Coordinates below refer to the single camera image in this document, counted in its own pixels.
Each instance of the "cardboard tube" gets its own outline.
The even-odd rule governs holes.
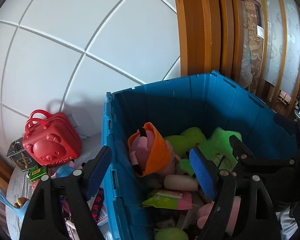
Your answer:
[[[198,182],[189,175],[167,175],[164,187],[172,190],[198,191]]]

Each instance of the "wall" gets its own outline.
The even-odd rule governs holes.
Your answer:
[[[0,155],[35,109],[101,132],[107,91],[180,76],[175,0],[6,0],[0,9]]]

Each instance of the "blue plastic bin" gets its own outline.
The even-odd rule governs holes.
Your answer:
[[[128,155],[127,140],[140,126],[152,122],[163,137],[196,126],[207,138],[221,127],[240,132],[256,156],[288,159],[297,151],[296,137],[273,116],[263,101],[216,71],[108,93],[102,143],[113,154],[104,179],[113,239],[154,239],[151,209],[141,206],[148,189]]]

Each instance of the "red bear suitcase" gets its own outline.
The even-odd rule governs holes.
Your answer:
[[[44,114],[47,119],[33,118],[35,113]],[[79,135],[63,113],[52,115],[36,110],[26,122],[25,130],[23,147],[42,166],[58,165],[80,155],[82,146]]]

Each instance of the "light blue plastic toy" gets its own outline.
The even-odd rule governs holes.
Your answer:
[[[16,215],[20,218],[21,222],[23,222],[30,200],[27,200],[21,208],[15,208],[0,192],[0,201],[9,208],[11,208],[12,211],[15,212]]]

